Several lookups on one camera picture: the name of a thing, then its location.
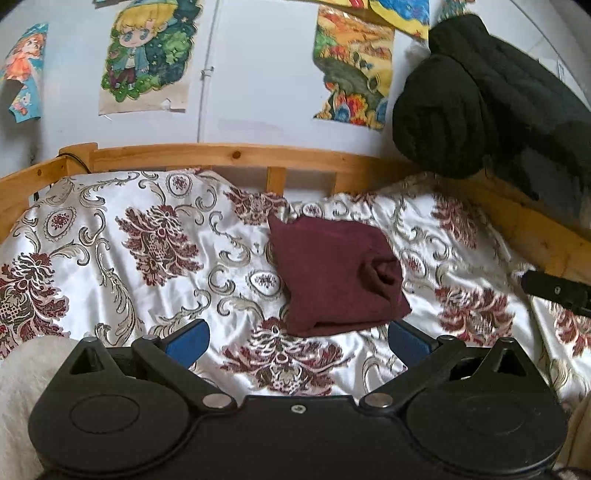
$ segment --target anime character poster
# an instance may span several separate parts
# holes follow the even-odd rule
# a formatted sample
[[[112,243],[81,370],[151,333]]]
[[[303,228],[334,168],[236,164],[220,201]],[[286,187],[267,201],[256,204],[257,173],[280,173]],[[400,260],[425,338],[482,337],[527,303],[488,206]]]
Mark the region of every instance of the anime character poster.
[[[429,38],[429,0],[369,0],[369,6],[395,28],[421,40]]]
[[[0,83],[16,80],[22,89],[9,107],[17,123],[41,118],[43,91],[43,54],[47,40],[47,24],[29,28],[14,45],[0,70]]]
[[[330,92],[314,118],[382,130],[392,83],[394,31],[331,7],[318,13],[314,63]]]
[[[184,110],[199,0],[135,0],[119,13],[101,81],[99,112]]]

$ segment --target bedspread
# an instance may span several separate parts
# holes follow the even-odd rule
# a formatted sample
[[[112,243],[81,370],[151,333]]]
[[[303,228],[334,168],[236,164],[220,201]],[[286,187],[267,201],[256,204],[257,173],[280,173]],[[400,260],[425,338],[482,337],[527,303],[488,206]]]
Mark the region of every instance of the bedspread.
[[[388,347],[387,327],[287,335],[288,292],[267,218],[309,215],[379,227],[404,269],[407,321],[472,345],[517,338],[574,406],[589,389],[581,380],[591,372],[587,320],[532,304],[518,285],[529,265],[433,182],[419,176],[378,193],[290,205],[211,171],[64,178],[0,247],[0,359],[39,335],[96,335],[125,346],[202,318],[210,346],[191,370],[239,402],[246,394],[358,399],[405,366]]]

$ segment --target metal bolt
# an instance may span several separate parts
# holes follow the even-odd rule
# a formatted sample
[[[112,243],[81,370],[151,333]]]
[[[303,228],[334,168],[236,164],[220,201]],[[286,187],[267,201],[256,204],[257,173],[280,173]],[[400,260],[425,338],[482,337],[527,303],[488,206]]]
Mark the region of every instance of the metal bolt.
[[[387,393],[370,393],[365,397],[365,403],[373,408],[388,408],[393,402]]]
[[[291,411],[293,413],[306,413],[306,407],[303,405],[292,405],[291,406]]]
[[[232,397],[225,393],[210,393],[203,397],[203,405],[208,408],[226,408],[232,403]]]

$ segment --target cartoon drawing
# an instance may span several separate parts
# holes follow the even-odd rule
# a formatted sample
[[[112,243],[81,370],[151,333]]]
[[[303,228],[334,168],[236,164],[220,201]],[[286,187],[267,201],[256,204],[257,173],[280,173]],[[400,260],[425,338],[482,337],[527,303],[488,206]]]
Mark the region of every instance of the cartoon drawing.
[[[320,7],[313,57],[330,97],[314,117],[384,128],[393,42],[390,28]]]
[[[47,24],[29,28],[14,45],[0,70],[0,82],[16,80],[22,83],[21,91],[9,107],[17,123],[41,117],[43,54],[47,30]]]
[[[369,6],[395,28],[428,39],[429,0],[369,0]]]
[[[26,114],[29,112],[28,107],[31,105],[31,92],[25,89],[26,87],[21,90],[21,93],[14,99],[14,102],[12,103],[12,109],[20,112],[22,116],[26,116]]]
[[[476,0],[444,0],[443,9],[439,15],[439,21],[447,20],[448,18],[458,17],[468,13],[468,4],[473,4]]]
[[[116,101],[178,82],[184,75],[201,13],[196,0],[135,0],[116,18],[102,88]]]
[[[31,60],[39,60],[45,45],[45,35],[34,33],[20,39],[6,58],[6,80],[26,82],[33,72]]]

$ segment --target wooden headboard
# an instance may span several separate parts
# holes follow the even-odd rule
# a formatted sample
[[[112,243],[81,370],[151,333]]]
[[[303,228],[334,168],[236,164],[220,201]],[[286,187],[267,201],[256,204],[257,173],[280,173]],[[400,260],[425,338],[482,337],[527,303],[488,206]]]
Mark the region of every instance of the wooden headboard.
[[[174,170],[219,166],[264,167],[267,191],[282,194],[287,170],[334,174],[332,193],[362,192],[402,180],[420,169],[404,159],[374,157],[270,145],[170,144],[99,149],[95,143],[72,145],[60,156],[0,179],[0,241],[29,208],[29,197],[62,177],[93,172]],[[480,206],[492,224],[524,258],[546,272],[591,283],[591,242],[550,219],[520,192],[498,179],[479,174],[468,180],[446,180],[449,193]]]

